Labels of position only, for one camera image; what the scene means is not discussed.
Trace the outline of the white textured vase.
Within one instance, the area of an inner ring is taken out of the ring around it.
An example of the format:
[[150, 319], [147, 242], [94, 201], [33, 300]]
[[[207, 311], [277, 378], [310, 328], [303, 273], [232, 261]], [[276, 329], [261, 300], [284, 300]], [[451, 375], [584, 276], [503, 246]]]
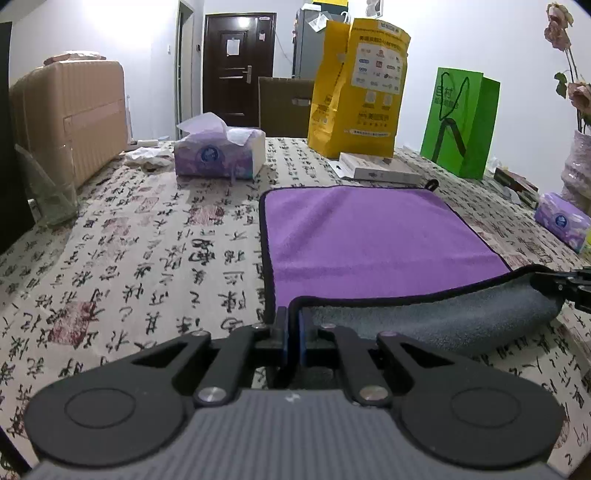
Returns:
[[574, 132], [570, 152], [561, 173], [563, 188], [560, 196], [586, 214], [591, 202], [590, 136]]

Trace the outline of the crumpled white tissue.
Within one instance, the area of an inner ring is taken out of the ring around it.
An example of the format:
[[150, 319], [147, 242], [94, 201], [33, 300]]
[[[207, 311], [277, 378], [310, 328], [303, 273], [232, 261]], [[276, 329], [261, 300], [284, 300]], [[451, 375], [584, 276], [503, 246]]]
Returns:
[[172, 164], [172, 153], [163, 147], [139, 147], [127, 152], [124, 162], [142, 168], [166, 168]]

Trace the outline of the white flat box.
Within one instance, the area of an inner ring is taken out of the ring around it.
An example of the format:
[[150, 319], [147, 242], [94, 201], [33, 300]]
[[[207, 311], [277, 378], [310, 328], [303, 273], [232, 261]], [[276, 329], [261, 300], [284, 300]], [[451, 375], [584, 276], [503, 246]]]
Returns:
[[329, 160], [332, 171], [341, 179], [416, 186], [421, 175], [394, 157], [341, 153], [337, 160]]

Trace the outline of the beige suitcase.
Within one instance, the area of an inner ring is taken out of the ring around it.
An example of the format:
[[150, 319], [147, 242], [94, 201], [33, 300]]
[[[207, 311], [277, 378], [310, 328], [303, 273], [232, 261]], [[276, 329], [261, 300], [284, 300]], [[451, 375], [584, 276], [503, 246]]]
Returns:
[[127, 146], [124, 71], [116, 61], [38, 67], [9, 95], [16, 144], [50, 175], [72, 172], [77, 188]]

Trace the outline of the purple and grey towel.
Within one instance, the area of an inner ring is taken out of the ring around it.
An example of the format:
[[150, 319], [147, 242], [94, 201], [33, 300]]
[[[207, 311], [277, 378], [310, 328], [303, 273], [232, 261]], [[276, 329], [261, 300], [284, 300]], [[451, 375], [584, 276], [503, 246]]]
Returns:
[[563, 300], [534, 288], [426, 188], [281, 188], [259, 199], [264, 317], [285, 310], [393, 331], [476, 356], [554, 320]]

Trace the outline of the wall picture frame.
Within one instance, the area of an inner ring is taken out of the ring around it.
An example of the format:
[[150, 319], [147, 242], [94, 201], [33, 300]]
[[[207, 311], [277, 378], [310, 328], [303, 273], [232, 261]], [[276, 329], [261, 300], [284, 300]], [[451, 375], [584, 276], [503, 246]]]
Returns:
[[368, 17], [381, 17], [383, 14], [382, 0], [367, 0], [366, 15]]

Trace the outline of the brown cardboard box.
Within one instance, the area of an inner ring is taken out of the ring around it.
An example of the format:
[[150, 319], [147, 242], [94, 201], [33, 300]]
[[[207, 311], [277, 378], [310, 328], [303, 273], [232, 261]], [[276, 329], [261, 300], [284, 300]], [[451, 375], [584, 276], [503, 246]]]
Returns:
[[267, 138], [307, 138], [314, 81], [259, 77], [259, 129]]

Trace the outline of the dark brown door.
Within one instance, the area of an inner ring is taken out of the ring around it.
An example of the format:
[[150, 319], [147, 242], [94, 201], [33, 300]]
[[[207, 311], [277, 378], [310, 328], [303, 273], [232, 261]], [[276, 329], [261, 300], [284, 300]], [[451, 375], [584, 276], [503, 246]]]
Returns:
[[273, 75], [276, 14], [205, 16], [202, 111], [229, 126], [259, 126], [259, 78]]

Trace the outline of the green paper bag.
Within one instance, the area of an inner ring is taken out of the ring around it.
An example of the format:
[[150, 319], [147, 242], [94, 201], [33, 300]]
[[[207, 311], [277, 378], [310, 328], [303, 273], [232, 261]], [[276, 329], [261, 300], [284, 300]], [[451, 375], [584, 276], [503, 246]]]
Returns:
[[481, 72], [440, 67], [420, 154], [460, 178], [482, 179], [500, 89]]

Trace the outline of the small purple tissue pack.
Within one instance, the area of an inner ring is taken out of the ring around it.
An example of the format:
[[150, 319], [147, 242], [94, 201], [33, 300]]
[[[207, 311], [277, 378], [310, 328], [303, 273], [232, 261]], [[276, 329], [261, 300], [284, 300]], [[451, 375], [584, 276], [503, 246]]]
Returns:
[[557, 194], [539, 198], [534, 219], [576, 253], [590, 247], [590, 217]]

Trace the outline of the yellow paper bag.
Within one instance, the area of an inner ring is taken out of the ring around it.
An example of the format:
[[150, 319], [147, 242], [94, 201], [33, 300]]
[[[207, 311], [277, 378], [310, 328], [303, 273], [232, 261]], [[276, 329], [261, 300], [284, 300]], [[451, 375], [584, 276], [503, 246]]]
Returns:
[[380, 19], [327, 24], [311, 99], [311, 149], [328, 159], [394, 154], [410, 41]]

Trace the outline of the calligraphy print tablecloth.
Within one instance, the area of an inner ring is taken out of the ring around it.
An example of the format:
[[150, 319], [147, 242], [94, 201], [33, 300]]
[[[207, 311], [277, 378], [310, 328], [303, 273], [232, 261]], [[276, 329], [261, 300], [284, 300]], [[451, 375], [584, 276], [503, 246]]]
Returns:
[[[500, 254], [511, 269], [590, 266], [503, 199], [491, 181], [463, 180], [408, 149], [397, 157]], [[1, 255], [1, 428], [30, 466], [22, 416], [37, 390], [178, 334], [224, 337], [263, 320], [259, 195], [341, 181], [304, 139], [266, 140], [256, 180], [176, 180], [114, 160], [79, 193], [79, 216], [35, 226]], [[549, 325], [477, 357], [554, 393], [565, 424], [550, 464], [571, 475], [590, 460], [590, 315], [565, 304]]]

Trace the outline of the dried pink flowers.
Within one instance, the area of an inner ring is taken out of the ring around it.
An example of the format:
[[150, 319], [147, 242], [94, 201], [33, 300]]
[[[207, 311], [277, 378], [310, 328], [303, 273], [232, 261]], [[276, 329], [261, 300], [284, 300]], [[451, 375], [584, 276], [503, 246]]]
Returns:
[[566, 6], [557, 2], [547, 4], [546, 17], [544, 38], [553, 49], [564, 54], [568, 65], [565, 72], [554, 75], [556, 93], [570, 101], [576, 110], [577, 131], [587, 134], [590, 132], [590, 83], [579, 73], [572, 51], [568, 29], [574, 25], [574, 17]]

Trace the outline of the clear drinking glass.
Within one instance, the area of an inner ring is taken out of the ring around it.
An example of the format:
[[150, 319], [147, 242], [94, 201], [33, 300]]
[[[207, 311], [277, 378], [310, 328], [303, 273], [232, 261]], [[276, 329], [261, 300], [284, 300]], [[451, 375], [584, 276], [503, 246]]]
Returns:
[[76, 217], [78, 201], [70, 147], [64, 144], [29, 152], [16, 144], [15, 150], [42, 222], [57, 226]]

